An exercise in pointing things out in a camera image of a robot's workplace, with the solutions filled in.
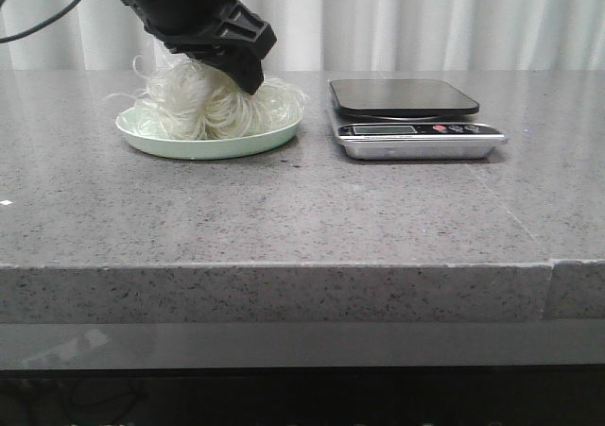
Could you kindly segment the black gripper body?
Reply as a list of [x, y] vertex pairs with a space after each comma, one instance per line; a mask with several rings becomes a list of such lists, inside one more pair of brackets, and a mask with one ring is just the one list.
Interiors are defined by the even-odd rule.
[[194, 59], [263, 59], [277, 42], [270, 24], [240, 0], [121, 0], [173, 53]]

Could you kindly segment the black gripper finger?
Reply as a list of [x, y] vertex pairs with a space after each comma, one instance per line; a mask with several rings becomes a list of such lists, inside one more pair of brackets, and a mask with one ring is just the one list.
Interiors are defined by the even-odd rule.
[[243, 48], [206, 47], [186, 55], [221, 71], [248, 94], [255, 94], [264, 81], [261, 61]]

